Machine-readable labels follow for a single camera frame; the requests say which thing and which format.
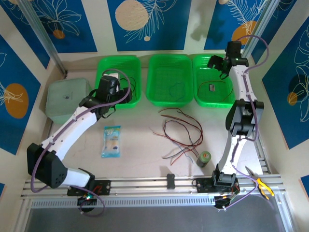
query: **solder wire spool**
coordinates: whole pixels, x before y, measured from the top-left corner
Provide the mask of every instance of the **solder wire spool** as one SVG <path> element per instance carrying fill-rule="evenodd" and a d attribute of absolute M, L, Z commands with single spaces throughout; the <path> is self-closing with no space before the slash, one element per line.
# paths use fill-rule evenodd
<path fill-rule="evenodd" d="M 208 151 L 203 151 L 197 159 L 197 165 L 203 168 L 206 166 L 206 164 L 209 163 L 210 160 L 211 160 L 211 154 Z"/>

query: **plastic container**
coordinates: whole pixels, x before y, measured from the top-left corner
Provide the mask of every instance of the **plastic container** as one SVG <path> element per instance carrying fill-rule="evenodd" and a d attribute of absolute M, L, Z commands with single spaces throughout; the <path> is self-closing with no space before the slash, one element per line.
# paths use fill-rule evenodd
<path fill-rule="evenodd" d="M 53 82 L 48 88 L 46 116 L 56 124 L 65 123 L 90 91 L 84 78 Z"/>
<path fill-rule="evenodd" d="M 136 56 L 110 56 L 102 59 L 98 64 L 97 77 L 95 88 L 98 88 L 102 73 L 106 69 L 119 69 L 123 71 L 130 79 L 132 85 L 133 98 L 125 104 L 117 104 L 116 109 L 134 108 L 141 99 L 141 64 Z M 123 75 L 120 75 L 120 88 L 128 87 L 127 80 Z"/>
<path fill-rule="evenodd" d="M 191 59 L 186 55 L 152 56 L 146 97 L 160 107 L 183 107 L 190 103 L 193 99 Z"/>
<path fill-rule="evenodd" d="M 194 98 L 201 107 L 230 108 L 235 101 L 233 83 L 229 77 L 221 80 L 220 71 L 207 67 L 213 55 L 198 55 L 193 59 Z"/>

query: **metal grate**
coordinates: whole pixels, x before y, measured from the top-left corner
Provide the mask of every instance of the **metal grate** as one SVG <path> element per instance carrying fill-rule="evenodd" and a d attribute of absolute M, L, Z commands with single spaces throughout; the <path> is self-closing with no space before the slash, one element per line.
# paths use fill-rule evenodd
<path fill-rule="evenodd" d="M 106 198 L 103 200 L 106 207 L 215 205 L 214 197 L 211 196 Z M 77 199 L 37 199 L 31 206 L 32 209 L 75 207 L 77 207 Z M 102 203 L 97 201 L 97 205 L 85 207 L 102 207 Z"/>

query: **green basket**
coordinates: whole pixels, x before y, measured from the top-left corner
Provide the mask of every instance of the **green basket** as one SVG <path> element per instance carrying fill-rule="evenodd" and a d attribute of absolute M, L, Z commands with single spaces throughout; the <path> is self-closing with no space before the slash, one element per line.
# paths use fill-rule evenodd
<path fill-rule="evenodd" d="M 221 80 L 220 71 L 207 67 L 212 55 L 198 55 L 193 59 L 194 98 L 201 107 L 230 108 L 235 101 L 233 83 L 229 77 Z"/>
<path fill-rule="evenodd" d="M 116 109 L 130 109 L 134 108 L 141 99 L 141 64 L 136 56 L 110 56 L 102 59 L 98 64 L 96 85 L 98 88 L 102 73 L 106 69 L 119 69 L 123 71 L 130 79 L 133 98 L 130 102 L 125 104 L 117 104 Z M 121 89 L 128 87 L 128 83 L 123 75 L 120 77 Z"/>
<path fill-rule="evenodd" d="M 183 107 L 193 99 L 192 62 L 186 55 L 154 55 L 149 61 L 147 99 L 155 106 Z"/>

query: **yellow pliers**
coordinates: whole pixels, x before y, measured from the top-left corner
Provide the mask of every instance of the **yellow pliers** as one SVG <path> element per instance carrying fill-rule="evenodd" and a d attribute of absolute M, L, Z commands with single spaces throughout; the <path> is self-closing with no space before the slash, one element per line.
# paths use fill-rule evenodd
<path fill-rule="evenodd" d="M 247 169 L 249 175 L 257 181 L 257 183 L 258 183 L 257 188 L 259 189 L 259 192 L 260 192 L 260 194 L 264 197 L 264 199 L 269 200 L 269 197 L 264 193 L 264 191 L 262 190 L 262 187 L 266 188 L 266 189 L 268 190 L 268 192 L 271 194 L 272 197 L 275 196 L 273 190 L 272 190 L 270 187 L 268 187 L 267 184 L 265 184 L 265 183 L 261 180 L 261 178 L 259 178 L 258 176 L 256 176 L 256 175 L 254 174 L 254 172 L 253 172 L 250 168 L 248 168 L 247 166 L 245 166 L 245 167 L 246 167 L 246 169 Z"/>

